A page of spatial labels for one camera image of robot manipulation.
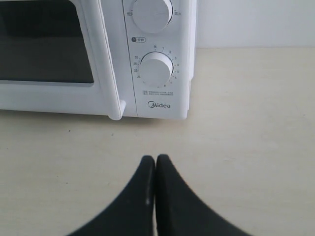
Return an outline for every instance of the microwave oven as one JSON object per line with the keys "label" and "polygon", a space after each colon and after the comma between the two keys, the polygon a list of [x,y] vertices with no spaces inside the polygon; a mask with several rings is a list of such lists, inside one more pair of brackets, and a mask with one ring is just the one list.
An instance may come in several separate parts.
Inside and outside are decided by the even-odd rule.
{"label": "microwave oven", "polygon": [[197,0],[0,0],[0,109],[185,119]]}

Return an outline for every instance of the microwave door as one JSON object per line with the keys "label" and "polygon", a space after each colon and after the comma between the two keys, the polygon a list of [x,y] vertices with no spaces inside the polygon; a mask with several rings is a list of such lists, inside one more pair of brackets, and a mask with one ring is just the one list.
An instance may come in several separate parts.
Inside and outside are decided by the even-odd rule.
{"label": "microwave door", "polygon": [[122,117],[99,0],[0,0],[0,52],[0,109]]}

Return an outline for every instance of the white wall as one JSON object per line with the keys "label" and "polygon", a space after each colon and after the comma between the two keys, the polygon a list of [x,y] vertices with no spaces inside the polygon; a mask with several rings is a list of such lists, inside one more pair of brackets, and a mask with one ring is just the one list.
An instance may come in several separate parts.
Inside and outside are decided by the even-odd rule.
{"label": "white wall", "polygon": [[315,0],[199,0],[198,47],[315,46]]}

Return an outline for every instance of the table surface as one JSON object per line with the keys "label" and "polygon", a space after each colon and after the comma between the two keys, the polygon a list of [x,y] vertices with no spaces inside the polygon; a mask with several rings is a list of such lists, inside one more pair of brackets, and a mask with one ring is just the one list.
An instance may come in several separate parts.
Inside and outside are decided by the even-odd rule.
{"label": "table surface", "polygon": [[187,120],[0,112],[0,235],[66,235],[168,153],[255,236],[313,236],[315,49],[199,49]]}

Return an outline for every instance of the white knob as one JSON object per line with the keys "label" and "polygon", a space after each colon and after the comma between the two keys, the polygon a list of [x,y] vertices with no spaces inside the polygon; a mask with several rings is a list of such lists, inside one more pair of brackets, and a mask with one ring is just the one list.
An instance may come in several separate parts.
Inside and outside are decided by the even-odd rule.
{"label": "white knob", "polygon": [[169,81],[173,69],[173,62],[167,55],[152,52],[142,58],[139,73],[146,85],[161,87]]}
{"label": "white knob", "polygon": [[159,33],[170,22],[173,6],[170,0],[137,0],[132,10],[136,25],[146,33]]}

